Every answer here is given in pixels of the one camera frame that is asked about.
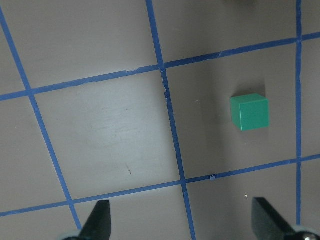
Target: metal screw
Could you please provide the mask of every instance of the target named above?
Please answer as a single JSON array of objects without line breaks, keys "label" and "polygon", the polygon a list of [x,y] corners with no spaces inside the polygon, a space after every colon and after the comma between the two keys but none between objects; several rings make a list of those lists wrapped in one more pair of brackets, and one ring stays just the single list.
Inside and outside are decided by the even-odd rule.
[{"label": "metal screw", "polygon": [[317,237],[311,233],[305,233],[302,238],[303,240],[317,240]]}]

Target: blue tape line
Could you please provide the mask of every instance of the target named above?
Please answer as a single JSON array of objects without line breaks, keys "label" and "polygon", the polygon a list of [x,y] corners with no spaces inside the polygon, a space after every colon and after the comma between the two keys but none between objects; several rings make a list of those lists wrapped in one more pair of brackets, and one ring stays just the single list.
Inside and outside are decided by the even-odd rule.
[{"label": "blue tape line", "polygon": [[10,99],[17,99],[17,98],[26,97],[28,95],[29,95],[29,91],[27,91],[27,90],[3,94],[3,95],[0,95],[0,102],[10,100]]},{"label": "blue tape line", "polygon": [[320,32],[314,32],[314,33],[302,35],[303,41],[319,39],[319,38],[320,38]]},{"label": "blue tape line", "polygon": [[145,3],[146,3],[146,9],[148,11],[148,17],[149,17],[149,22],[150,22],[153,45],[154,45],[154,49],[155,49],[155,56],[156,56],[156,60],[157,60],[158,66],[160,68],[160,71],[162,72],[165,70],[165,66],[164,66],[164,59],[162,56],[162,51],[161,51],[161,46],[160,46],[160,39],[159,39],[159,34],[158,34],[154,6],[152,4],[152,0],[145,0]]},{"label": "blue tape line", "polygon": [[176,61],[169,61],[165,63],[164,66],[166,68],[174,68],[182,65],[194,64],[194,63],[199,63],[207,60],[219,59],[219,58],[229,57],[237,54],[243,54],[243,53],[248,53],[248,52],[262,50],[262,49],[294,44],[295,42],[296,42],[296,38],[287,38],[283,40],[269,41],[269,42],[259,43],[256,45],[243,46],[235,49],[205,54],[201,56],[195,56],[195,57],[180,59]]},{"label": "blue tape line", "polygon": [[21,63],[17,48],[16,48],[14,40],[13,40],[13,38],[11,36],[7,21],[5,19],[5,15],[4,15],[1,7],[0,7],[0,23],[1,23],[1,26],[2,26],[2,30],[3,30],[3,33],[5,35],[6,41],[7,41],[8,45],[9,45],[10,51],[12,53],[14,62],[16,64],[16,67],[18,68],[18,71],[19,71],[20,77],[22,79],[23,85],[24,85],[26,90],[29,90],[31,87],[30,87],[30,84],[28,82],[24,66]]},{"label": "blue tape line", "polygon": [[184,204],[185,204],[185,209],[186,209],[186,216],[188,218],[188,223],[189,223],[189,230],[190,230],[191,239],[195,240],[196,239],[196,231],[195,231],[195,226],[194,226],[194,220],[192,218],[192,211],[191,211],[191,206],[190,206],[187,185],[181,184],[181,187],[182,187],[183,199],[184,199]]},{"label": "blue tape line", "polygon": [[301,162],[307,162],[307,161],[316,160],[316,159],[320,159],[320,154],[312,155],[312,156],[306,156],[306,157],[301,159]]},{"label": "blue tape line", "polygon": [[144,66],[144,67],[140,67],[136,70],[117,71],[117,72],[113,72],[113,73],[107,73],[104,75],[86,77],[86,78],[81,78],[81,79],[77,79],[77,80],[73,80],[73,81],[67,81],[67,82],[57,83],[57,84],[53,84],[53,85],[49,85],[49,86],[38,87],[38,88],[32,89],[31,92],[33,94],[47,93],[47,92],[56,91],[56,90],[60,90],[60,89],[76,87],[76,86],[80,86],[83,84],[118,79],[118,78],[128,77],[128,76],[132,76],[132,75],[157,71],[157,70],[159,70],[158,65]]},{"label": "blue tape line", "polygon": [[[312,161],[312,160],[320,160],[320,154],[317,155],[311,155],[302,158],[302,162],[305,161]],[[257,167],[255,171],[260,171],[264,169],[269,169],[273,167],[278,167],[282,165],[289,165],[289,164],[296,164],[297,160],[296,159],[291,159],[291,160],[285,160],[285,161],[279,161],[272,166],[269,164],[261,165],[264,166],[264,168]],[[233,171],[233,172],[228,172],[228,176],[225,176],[225,173],[220,173],[220,178],[225,178],[233,175],[240,175],[240,174],[245,174],[249,172],[254,172],[251,169],[249,171]],[[196,182],[201,182],[201,181],[207,181],[210,179],[212,175],[205,175],[205,176],[199,176],[199,177],[193,177],[186,179],[185,182],[187,184],[189,183],[196,183]],[[84,197],[84,198],[79,198],[73,200],[74,204],[80,204],[80,203],[86,203],[86,202],[91,202],[91,201],[98,201],[102,199],[109,199],[109,198],[114,198],[118,196],[124,196],[124,195],[130,195],[130,194],[136,194],[136,193],[141,193],[141,192],[146,192],[146,191],[152,191],[156,189],[162,189],[162,188],[168,188],[172,186],[177,186],[181,185],[181,181],[171,181],[171,182],[166,182],[166,183],[161,183],[161,184],[156,184],[156,185],[151,185],[151,186],[145,186],[145,187],[139,187],[135,189],[130,189],[130,190],[124,190],[124,191],[118,191],[118,192],[113,192],[113,193],[107,193],[103,195],[97,195],[97,196],[91,196],[91,197]],[[12,211],[6,211],[6,212],[0,212],[0,217],[5,217],[5,216],[10,216],[10,215],[16,215],[16,214],[22,214],[22,213],[27,213],[27,212],[33,212],[33,211],[38,211],[38,210],[44,210],[44,209],[50,209],[50,208],[56,208],[56,207],[61,207],[61,206],[67,206],[69,205],[67,201],[64,202],[57,202],[57,203],[52,203],[52,204],[46,204],[46,205],[40,205],[40,206],[33,206],[33,207],[27,207],[23,209],[18,209],[18,210],[12,210]]]},{"label": "blue tape line", "polygon": [[301,0],[296,1],[296,57],[295,57],[295,115],[296,115],[296,156],[301,158],[301,58],[302,58],[302,24]]},{"label": "blue tape line", "polygon": [[296,224],[301,223],[301,68],[302,68],[302,11],[301,0],[296,1],[296,56],[295,56],[295,116],[296,116]]},{"label": "blue tape line", "polygon": [[289,165],[289,164],[296,164],[296,163],[297,163],[297,159],[277,161],[277,162],[267,163],[267,164],[263,164],[263,165],[259,165],[259,166],[252,166],[252,167],[248,167],[248,168],[244,168],[244,169],[240,169],[240,170],[218,173],[218,174],[216,174],[216,178],[220,179],[220,178],[230,177],[230,176],[234,176],[234,175],[246,174],[246,173],[255,172],[255,171],[259,171],[259,170],[270,169],[270,168],[274,168],[274,167],[279,167],[279,166],[284,166],[284,165]]},{"label": "blue tape line", "polygon": [[41,115],[41,113],[40,113],[39,106],[38,106],[38,104],[37,104],[36,98],[35,98],[34,95],[30,95],[29,98],[30,98],[31,105],[32,105],[33,110],[34,110],[34,114],[35,114],[36,119],[37,119],[37,121],[38,121],[40,130],[41,130],[41,132],[42,132],[42,135],[43,135],[45,144],[46,144],[46,146],[47,146],[47,148],[48,148],[48,151],[49,151],[49,154],[50,154],[50,156],[51,156],[51,159],[52,159],[52,162],[53,162],[53,165],[54,165],[56,174],[57,174],[57,176],[58,176],[58,178],[59,178],[59,181],[60,181],[62,190],[63,190],[64,195],[65,195],[65,198],[66,198],[66,201],[67,201],[68,204],[69,204],[69,208],[70,208],[70,210],[71,210],[71,213],[72,213],[72,216],[73,216],[75,225],[76,225],[76,227],[80,230],[80,229],[82,228],[82,227],[81,227],[81,223],[80,223],[78,214],[77,214],[77,212],[76,212],[76,209],[75,209],[73,200],[72,200],[72,198],[71,198],[69,189],[68,189],[68,187],[67,187],[66,180],[65,180],[64,175],[63,175],[63,173],[62,173],[62,170],[61,170],[61,168],[60,168],[60,165],[59,165],[59,162],[58,162],[58,159],[57,159],[57,156],[56,156],[54,147],[53,147],[53,145],[52,145],[52,143],[51,143],[51,140],[50,140],[50,138],[49,138],[48,131],[47,131],[47,128],[46,128],[46,126],[45,126],[45,123],[44,123],[44,120],[43,120],[43,118],[42,118],[42,115]]},{"label": "blue tape line", "polygon": [[62,201],[62,202],[56,202],[56,203],[45,204],[45,205],[40,205],[40,206],[26,207],[26,208],[22,208],[22,209],[18,209],[18,210],[4,211],[4,212],[0,212],[0,218],[5,217],[5,216],[35,212],[35,211],[39,211],[39,210],[52,209],[52,208],[57,208],[57,207],[62,207],[62,206],[68,206],[68,202]]},{"label": "blue tape line", "polygon": [[[19,71],[19,74],[21,76],[21,79],[22,79],[22,82],[23,82],[23,85],[25,87],[25,89],[28,91],[28,90],[31,90],[31,86],[30,86],[30,83],[29,83],[29,80],[27,78],[27,75],[26,75],[26,72],[25,72],[25,69],[22,65],[22,62],[21,62],[21,59],[19,57],[19,54],[18,54],[18,51],[17,51],[17,48],[16,48],[16,45],[14,43],[14,40],[11,36],[11,33],[10,33],[10,30],[9,30],[9,27],[8,27],[8,24],[6,22],[6,19],[5,19],[5,16],[2,12],[2,9],[0,8],[0,22],[1,22],[1,26],[2,26],[2,29],[3,29],[3,32],[4,32],[4,35],[5,35],[5,38],[7,40],[7,43],[9,45],[9,48],[11,50],[11,53],[12,53],[12,56],[13,56],[13,59],[14,59],[14,62],[16,64],[16,67]],[[67,184],[66,184],[66,181],[65,181],[65,178],[62,174],[62,171],[61,171],[61,168],[60,168],[60,165],[59,165],[59,162],[58,162],[58,159],[56,157],[56,153],[54,151],[54,148],[52,146],[52,143],[51,143],[51,140],[49,138],[49,135],[48,135],[48,132],[47,132],[47,129],[46,129],[46,126],[45,126],[45,123],[43,121],[43,118],[41,116],[41,113],[40,113],[40,110],[39,110],[39,106],[37,104],[37,101],[36,101],[36,98],[34,95],[29,95],[29,99],[30,99],[30,103],[32,105],[32,108],[34,110],[34,114],[36,116],[36,119],[37,119],[37,122],[39,124],[39,127],[40,127],[40,130],[42,132],[42,135],[43,135],[43,138],[44,138],[44,141],[46,143],[46,146],[48,148],[48,151],[49,151],[49,154],[51,156],[51,159],[52,159],[52,162],[53,162],[53,165],[54,165],[54,168],[55,168],[55,171],[58,175],[58,178],[59,178],[59,181],[61,183],[61,186],[62,186],[62,189],[63,189],[63,192],[64,192],[64,195],[66,197],[66,200],[68,202],[68,205],[69,205],[69,208],[71,210],[71,213],[72,213],[72,216],[73,216],[73,219],[75,221],[75,224],[77,226],[78,229],[81,229],[81,224],[80,224],[80,220],[78,218],[78,215],[77,215],[77,212],[76,212],[76,209],[75,209],[75,206],[72,202],[72,198],[71,198],[71,195],[69,193],[69,190],[68,190],[68,187],[67,187]]]},{"label": "blue tape line", "polygon": [[163,189],[163,188],[168,188],[168,187],[177,186],[177,185],[181,185],[181,181],[171,181],[171,182],[166,182],[166,183],[161,183],[161,184],[156,184],[151,186],[134,188],[130,190],[117,191],[117,192],[112,192],[112,193],[107,193],[107,194],[102,194],[97,196],[84,197],[84,198],[75,199],[73,200],[73,202],[75,204],[81,204],[81,203],[86,203],[91,201],[98,201],[102,199],[110,199],[110,198],[119,197],[123,195],[130,195],[130,194],[136,194],[136,193],[141,193],[141,192],[146,192],[146,191],[151,191],[156,189]]},{"label": "blue tape line", "polygon": [[152,39],[153,39],[155,55],[156,55],[158,67],[161,72],[162,83],[165,88],[164,95],[165,95],[166,103],[167,103],[167,110],[168,110],[172,138],[173,138],[173,144],[174,144],[174,149],[175,149],[175,153],[176,153],[176,160],[177,160],[177,165],[178,165],[178,170],[179,170],[179,175],[180,175],[180,180],[181,180],[184,205],[185,205],[186,215],[187,215],[188,223],[189,223],[190,235],[191,235],[191,239],[196,240],[194,221],[193,221],[190,202],[189,202],[187,184],[185,181],[186,178],[185,178],[185,172],[184,172],[181,150],[180,150],[180,145],[179,145],[178,132],[177,132],[177,128],[176,128],[174,109],[173,109],[172,101],[171,101],[167,71],[165,68],[162,50],[161,50],[161,46],[160,46],[160,40],[159,40],[159,34],[158,34],[158,29],[157,29],[154,6],[152,3],[152,0],[145,0],[145,2],[146,2],[146,8],[147,8],[149,22],[150,22],[150,28],[151,28],[151,34],[152,34]]},{"label": "blue tape line", "polygon": [[190,183],[196,183],[196,182],[201,182],[201,181],[205,181],[205,180],[210,180],[211,176],[212,175],[206,175],[206,176],[198,176],[198,177],[188,178],[185,180],[185,182],[187,184],[190,184]]},{"label": "blue tape line", "polygon": [[296,224],[301,224],[301,162],[296,164]]}]

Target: green cube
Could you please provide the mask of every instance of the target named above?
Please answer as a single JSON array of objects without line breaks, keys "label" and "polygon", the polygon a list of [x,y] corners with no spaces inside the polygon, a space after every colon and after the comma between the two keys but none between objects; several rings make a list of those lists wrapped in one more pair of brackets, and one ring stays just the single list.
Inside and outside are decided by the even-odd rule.
[{"label": "green cube", "polygon": [[269,100],[259,94],[230,99],[232,122],[241,130],[269,127]]}]

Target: gray floor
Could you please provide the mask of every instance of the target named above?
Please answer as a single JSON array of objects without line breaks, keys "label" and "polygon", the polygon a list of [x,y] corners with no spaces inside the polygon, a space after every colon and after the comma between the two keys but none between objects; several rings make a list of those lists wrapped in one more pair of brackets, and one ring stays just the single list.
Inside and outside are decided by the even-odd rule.
[{"label": "gray floor", "polygon": [[[254,240],[252,197],[320,231],[320,1],[301,4],[301,114],[295,0],[152,3],[162,73],[144,0],[0,0],[1,238],[56,239],[99,199],[112,240]],[[270,127],[233,125],[248,93]]]}]

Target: blue tape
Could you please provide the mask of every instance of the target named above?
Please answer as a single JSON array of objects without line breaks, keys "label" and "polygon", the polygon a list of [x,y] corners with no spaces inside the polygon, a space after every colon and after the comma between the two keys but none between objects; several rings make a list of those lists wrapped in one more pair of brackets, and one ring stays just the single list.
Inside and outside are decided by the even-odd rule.
[{"label": "blue tape", "polygon": [[255,171],[259,171],[259,170],[270,169],[270,168],[274,168],[274,167],[279,167],[279,166],[284,166],[284,165],[289,165],[289,164],[296,164],[296,163],[297,163],[297,159],[277,161],[277,162],[263,164],[263,165],[259,165],[259,166],[252,166],[252,167],[248,167],[248,168],[244,168],[244,169],[240,169],[240,170],[218,173],[218,174],[216,174],[215,177],[217,179],[220,179],[220,178],[230,177],[230,176],[234,176],[234,175],[246,174],[246,173],[255,172]]},{"label": "blue tape", "polygon": [[308,40],[312,40],[312,39],[319,39],[319,38],[320,38],[320,32],[302,35],[303,41],[308,41]]},{"label": "blue tape", "polygon": [[[2,26],[2,29],[3,29],[5,38],[6,38],[6,40],[7,40],[7,43],[8,43],[8,45],[9,45],[9,48],[10,48],[10,50],[11,50],[11,53],[12,53],[14,62],[15,62],[15,64],[16,64],[16,67],[17,67],[17,69],[18,69],[18,71],[19,71],[19,74],[20,74],[20,77],[21,77],[21,79],[22,79],[23,85],[24,85],[24,87],[25,87],[25,89],[26,89],[27,91],[28,91],[28,90],[31,90],[31,86],[30,86],[29,80],[28,80],[28,78],[27,78],[25,69],[24,69],[24,67],[23,67],[23,65],[22,65],[22,62],[21,62],[21,60],[20,60],[20,57],[19,57],[17,48],[16,48],[16,46],[15,46],[14,40],[13,40],[13,38],[12,38],[12,36],[11,36],[10,30],[9,30],[9,27],[8,27],[8,24],[7,24],[7,22],[6,22],[5,16],[4,16],[1,8],[0,8],[0,22],[1,22],[1,26]],[[38,104],[37,104],[36,98],[35,98],[34,95],[29,95],[29,99],[30,99],[31,105],[32,105],[32,107],[33,107],[34,114],[35,114],[35,116],[36,116],[36,119],[37,119],[37,122],[38,122],[38,124],[39,124],[40,130],[41,130],[41,132],[42,132],[44,141],[45,141],[46,146],[47,146],[47,148],[48,148],[49,154],[50,154],[50,156],[51,156],[51,159],[52,159],[52,162],[53,162],[55,171],[56,171],[56,173],[57,173],[57,175],[58,175],[58,178],[59,178],[59,181],[60,181],[60,183],[61,183],[61,186],[62,186],[64,195],[65,195],[65,197],[66,197],[66,200],[67,200],[67,202],[68,202],[69,208],[70,208],[70,210],[71,210],[71,213],[72,213],[74,222],[75,222],[77,228],[78,228],[78,229],[81,229],[80,220],[79,220],[79,218],[78,218],[78,215],[77,215],[75,206],[74,206],[74,204],[73,204],[73,202],[72,202],[71,195],[70,195],[70,193],[69,193],[69,190],[68,190],[68,187],[67,187],[65,178],[64,178],[64,176],[63,176],[63,174],[62,174],[60,165],[59,165],[59,163],[58,163],[58,159],[57,159],[57,157],[56,157],[56,153],[55,153],[55,151],[54,151],[54,148],[53,148],[53,146],[52,146],[51,140],[50,140],[50,138],[49,138],[49,135],[48,135],[48,132],[47,132],[45,123],[44,123],[43,118],[42,118],[42,116],[41,116],[41,113],[40,113],[39,106],[38,106]]]},{"label": "blue tape", "polygon": [[301,158],[301,58],[302,58],[302,23],[301,0],[296,1],[296,57],[295,57],[295,108],[296,108],[296,156]]},{"label": "blue tape", "polygon": [[307,161],[316,160],[316,159],[320,159],[320,154],[312,155],[312,156],[306,156],[306,157],[301,159],[301,162],[307,162]]},{"label": "blue tape", "polygon": [[195,56],[195,57],[180,59],[180,60],[176,60],[176,61],[170,61],[170,62],[165,63],[164,66],[166,68],[174,68],[174,67],[178,67],[178,66],[182,66],[182,65],[194,64],[194,63],[199,63],[199,62],[203,62],[203,61],[207,61],[207,60],[229,57],[229,56],[248,53],[248,52],[252,52],[252,51],[256,51],[256,50],[262,50],[262,49],[274,48],[274,47],[283,46],[283,45],[294,44],[295,42],[296,42],[296,38],[287,38],[287,39],[283,39],[283,40],[269,41],[269,42],[264,42],[264,43],[260,43],[260,44],[256,44],[256,45],[243,46],[243,47],[239,47],[239,48],[235,48],[235,49],[205,54],[205,55],[201,55],[201,56]]},{"label": "blue tape", "polygon": [[107,193],[103,195],[84,197],[84,198],[75,199],[73,200],[73,202],[75,204],[81,204],[81,203],[86,203],[91,201],[98,201],[102,199],[110,199],[110,198],[119,197],[123,195],[130,195],[130,194],[136,194],[136,193],[141,193],[141,192],[146,192],[146,191],[151,191],[156,189],[163,189],[163,188],[168,188],[168,187],[177,186],[177,185],[181,185],[181,181],[171,181],[171,182],[166,182],[166,183],[161,183],[161,184],[156,184],[151,186],[134,188],[130,190]]},{"label": "blue tape", "polygon": [[3,94],[3,95],[0,95],[0,102],[1,101],[6,101],[6,100],[10,100],[10,99],[17,99],[17,98],[26,97],[29,94],[30,93],[27,90],[25,90],[25,91],[17,91],[17,92],[8,93],[8,94]]},{"label": "blue tape", "polygon": [[191,239],[196,240],[194,221],[193,221],[190,202],[189,202],[187,184],[185,181],[186,178],[185,178],[185,172],[184,172],[181,150],[180,150],[180,145],[179,145],[178,132],[177,132],[177,128],[176,128],[174,109],[172,106],[167,71],[165,68],[161,45],[160,45],[160,40],[159,40],[159,34],[158,34],[158,29],[157,29],[154,6],[152,3],[152,0],[146,0],[145,2],[146,2],[146,8],[147,8],[149,22],[150,22],[150,28],[151,28],[151,34],[152,34],[152,39],[153,39],[155,55],[156,55],[159,70],[161,72],[162,83],[165,88],[164,95],[165,95],[166,103],[167,103],[167,110],[168,110],[172,138],[173,138],[173,144],[174,144],[174,149],[175,149],[175,153],[176,153],[176,160],[177,160],[177,165],[178,165],[178,170],[179,170],[179,175],[180,175],[180,180],[181,180],[184,205],[185,205],[186,215],[187,215],[188,223],[189,223],[190,235],[191,235]]},{"label": "blue tape", "polygon": [[58,208],[58,207],[62,207],[62,206],[68,206],[68,202],[62,201],[62,202],[56,202],[56,203],[45,204],[45,205],[40,205],[40,206],[26,207],[26,208],[22,208],[22,209],[18,209],[18,210],[0,212],[0,218],[5,217],[5,216],[35,212],[35,211],[39,211],[39,210]]},{"label": "blue tape", "polygon": [[185,180],[185,182],[187,184],[191,184],[191,183],[201,182],[201,181],[205,181],[205,180],[210,180],[211,177],[212,177],[212,175],[198,176],[198,177],[188,178]]},{"label": "blue tape", "polygon": [[[320,154],[304,157],[304,158],[302,158],[301,161],[305,162],[305,161],[312,161],[312,160],[320,160]],[[264,170],[264,169],[269,169],[269,168],[274,168],[274,167],[289,165],[289,164],[296,164],[296,163],[297,163],[296,159],[279,161],[279,162],[275,162],[275,163],[270,163],[270,164],[258,166],[255,168],[255,170],[252,170],[252,168],[245,168],[245,169],[242,169],[242,171],[237,170],[237,171],[220,173],[219,177],[225,178],[225,177],[229,177],[229,176],[240,175],[240,174],[245,174],[245,173],[249,173],[249,172],[260,171],[260,170]],[[207,181],[207,180],[210,180],[210,178],[212,176],[213,175],[205,175],[205,176],[189,178],[189,179],[185,180],[185,183],[189,184],[189,183]],[[168,188],[168,187],[177,186],[177,185],[181,185],[181,184],[182,184],[181,181],[171,181],[171,182],[166,182],[166,183],[161,183],[161,184],[156,184],[156,185],[151,185],[151,186],[139,187],[139,188],[130,189],[130,190],[107,193],[107,194],[103,194],[103,195],[79,198],[79,199],[73,200],[73,203],[80,204],[80,203],[86,203],[86,202],[91,202],[91,201],[98,201],[98,200],[102,200],[102,199],[109,199],[109,198],[114,198],[114,197],[123,196],[123,195],[130,195],[130,194],[135,194],[135,193],[152,191],[152,190],[156,190],[156,189]],[[23,209],[18,209],[18,210],[12,210],[12,211],[7,211],[7,212],[0,212],[0,217],[22,214],[22,213],[33,212],[33,211],[44,210],[44,209],[50,209],[50,208],[56,208],[56,207],[67,206],[67,205],[69,205],[68,202],[64,201],[64,202],[57,202],[57,203],[52,203],[52,204],[28,207],[28,208],[23,208]]]},{"label": "blue tape", "polygon": [[66,180],[65,180],[64,175],[63,175],[63,173],[62,173],[62,170],[61,170],[61,168],[60,168],[60,165],[59,165],[59,162],[58,162],[58,159],[57,159],[57,156],[56,156],[54,147],[53,147],[53,145],[52,145],[52,143],[51,143],[51,140],[50,140],[50,138],[49,138],[48,131],[47,131],[47,128],[46,128],[46,126],[45,126],[45,123],[44,123],[44,120],[43,120],[43,118],[42,118],[42,115],[41,115],[41,113],[40,113],[39,106],[38,106],[38,104],[37,104],[36,98],[35,98],[34,95],[29,96],[29,98],[30,98],[31,105],[32,105],[33,110],[34,110],[34,114],[35,114],[36,119],[37,119],[37,121],[38,121],[40,130],[41,130],[41,132],[42,132],[42,135],[43,135],[45,144],[46,144],[46,146],[47,146],[47,148],[48,148],[48,151],[49,151],[49,154],[50,154],[50,156],[51,156],[51,159],[52,159],[52,162],[53,162],[53,165],[54,165],[56,174],[57,174],[57,176],[58,176],[58,178],[59,178],[59,181],[60,181],[62,190],[63,190],[64,195],[65,195],[65,198],[66,198],[66,201],[68,202],[68,205],[69,205],[71,214],[72,214],[72,216],[73,216],[75,225],[76,225],[76,227],[80,230],[80,229],[82,228],[82,227],[81,227],[81,223],[80,223],[78,214],[77,214],[77,212],[76,212],[76,209],[75,209],[73,200],[72,200],[72,198],[71,198],[69,189],[68,189],[68,187],[67,187]]},{"label": "blue tape", "polygon": [[191,239],[195,240],[196,239],[196,231],[195,231],[195,226],[194,226],[194,220],[192,218],[192,211],[191,211],[191,205],[190,205],[187,185],[182,184],[181,187],[182,187],[183,199],[184,199],[184,204],[185,204],[185,209],[186,209],[186,216],[188,218],[188,223],[189,223],[189,230],[190,230]]},{"label": "blue tape", "polygon": [[149,22],[150,22],[150,27],[151,27],[153,45],[154,45],[154,49],[155,49],[155,56],[156,56],[156,60],[157,60],[159,69],[162,72],[165,70],[165,66],[164,66],[164,59],[162,56],[162,51],[161,51],[161,46],[160,46],[160,39],[159,39],[159,34],[158,34],[154,6],[152,4],[152,0],[145,0],[145,3],[146,3],[146,9],[148,11],[148,17],[149,17]]},{"label": "blue tape", "polygon": [[28,82],[24,66],[21,63],[17,48],[16,48],[14,40],[13,40],[13,38],[11,36],[7,21],[5,19],[5,15],[4,15],[1,7],[0,7],[0,23],[1,23],[1,26],[2,26],[2,30],[3,30],[3,33],[5,35],[6,41],[7,41],[8,45],[9,45],[10,51],[12,53],[14,62],[16,64],[16,67],[18,68],[18,71],[19,71],[20,77],[22,79],[23,85],[24,85],[26,90],[29,90],[29,89],[31,89],[31,87],[30,87],[30,84]]},{"label": "blue tape", "polygon": [[301,68],[302,68],[302,11],[301,0],[296,1],[296,56],[295,56],[295,116],[296,116],[296,224],[301,224]]},{"label": "blue tape", "polygon": [[86,78],[81,78],[81,79],[77,79],[77,80],[73,80],[73,81],[67,81],[67,82],[57,83],[57,84],[53,84],[53,85],[49,85],[49,86],[38,87],[38,88],[32,89],[31,91],[33,94],[41,94],[41,93],[47,93],[47,92],[56,91],[56,90],[60,90],[60,89],[81,86],[83,84],[118,79],[118,78],[128,77],[128,76],[132,76],[132,75],[157,71],[157,70],[159,70],[158,65],[144,66],[144,67],[140,67],[136,70],[117,71],[117,72],[113,72],[113,73],[107,73],[104,75],[86,77]]}]

